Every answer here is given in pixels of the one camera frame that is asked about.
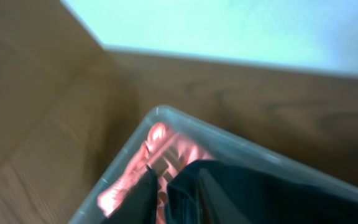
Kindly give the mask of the dark teal garment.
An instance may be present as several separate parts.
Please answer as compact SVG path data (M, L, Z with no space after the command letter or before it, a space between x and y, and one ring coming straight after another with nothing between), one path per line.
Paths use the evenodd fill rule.
M218 161L187 165L167 195L167 223L358 223L357 202Z

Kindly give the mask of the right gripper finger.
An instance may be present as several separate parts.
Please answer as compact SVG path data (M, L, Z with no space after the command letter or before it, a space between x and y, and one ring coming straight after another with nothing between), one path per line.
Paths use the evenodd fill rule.
M99 207L105 218L101 224L151 224L157 216L157 174L149 166L127 192L106 190L99 195Z

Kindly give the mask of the pink printed t-shirt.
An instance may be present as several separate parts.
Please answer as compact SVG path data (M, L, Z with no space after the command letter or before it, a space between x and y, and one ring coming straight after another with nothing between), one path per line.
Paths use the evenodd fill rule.
M207 150L188 136L174 131L164 123L156 123L151 127L140 149L126 165L120 178L98 195L98 207L105 217L111 216L145 174L146 167L150 167L156 171L158 180L157 224L164 224L168 183L188 164L196 160L213 159Z

